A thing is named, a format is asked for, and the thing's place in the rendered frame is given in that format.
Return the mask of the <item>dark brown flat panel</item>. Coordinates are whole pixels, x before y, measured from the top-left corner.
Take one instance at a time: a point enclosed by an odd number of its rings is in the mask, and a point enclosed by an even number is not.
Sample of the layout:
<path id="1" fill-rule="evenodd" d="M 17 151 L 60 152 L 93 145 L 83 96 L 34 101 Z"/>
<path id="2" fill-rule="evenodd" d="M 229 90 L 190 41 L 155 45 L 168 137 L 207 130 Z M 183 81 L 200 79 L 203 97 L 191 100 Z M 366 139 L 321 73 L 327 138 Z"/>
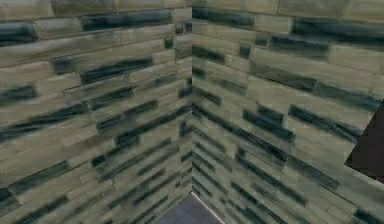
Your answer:
<path id="1" fill-rule="evenodd" d="M 384 184 L 384 101 L 359 137 L 345 165 Z"/>

